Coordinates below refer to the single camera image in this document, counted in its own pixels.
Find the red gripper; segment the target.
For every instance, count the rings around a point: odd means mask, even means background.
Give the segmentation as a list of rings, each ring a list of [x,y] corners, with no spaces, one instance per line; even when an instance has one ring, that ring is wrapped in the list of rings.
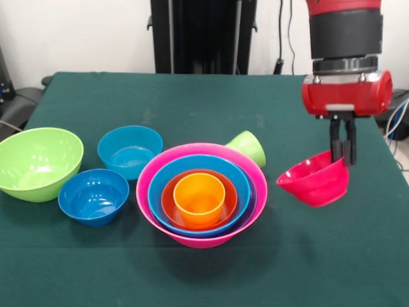
[[[309,114],[353,112],[355,116],[377,116],[385,112],[392,99],[392,76],[389,71],[344,75],[307,75],[302,84],[302,101]],[[344,157],[346,166],[357,160],[355,118],[346,117],[346,140],[339,139],[341,120],[330,119],[330,151],[332,162]]]

